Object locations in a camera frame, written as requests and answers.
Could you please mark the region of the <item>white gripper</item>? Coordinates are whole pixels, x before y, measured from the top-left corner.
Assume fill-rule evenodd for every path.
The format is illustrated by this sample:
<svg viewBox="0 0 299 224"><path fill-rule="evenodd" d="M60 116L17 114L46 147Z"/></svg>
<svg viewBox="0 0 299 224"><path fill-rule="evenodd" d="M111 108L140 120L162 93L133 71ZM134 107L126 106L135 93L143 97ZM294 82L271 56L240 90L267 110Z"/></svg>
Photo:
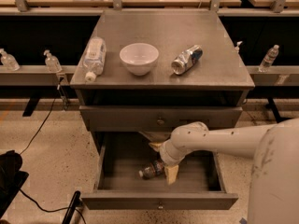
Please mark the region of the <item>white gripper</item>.
<svg viewBox="0 0 299 224"><path fill-rule="evenodd" d="M167 165L164 167L167 184L174 184L177 180L178 164L185 158L185 153L176 148L170 139L163 143L149 142L149 146L160 153L161 159Z"/></svg>

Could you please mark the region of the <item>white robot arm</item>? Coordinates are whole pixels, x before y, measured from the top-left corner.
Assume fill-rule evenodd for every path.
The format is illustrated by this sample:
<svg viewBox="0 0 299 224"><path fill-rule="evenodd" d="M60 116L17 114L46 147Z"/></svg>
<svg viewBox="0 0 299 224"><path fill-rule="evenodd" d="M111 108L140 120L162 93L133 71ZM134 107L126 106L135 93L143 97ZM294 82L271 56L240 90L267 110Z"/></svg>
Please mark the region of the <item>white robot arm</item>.
<svg viewBox="0 0 299 224"><path fill-rule="evenodd" d="M170 184L194 151L252 158L247 223L299 224L299 119L212 131L196 121L149 145L160 154Z"/></svg>

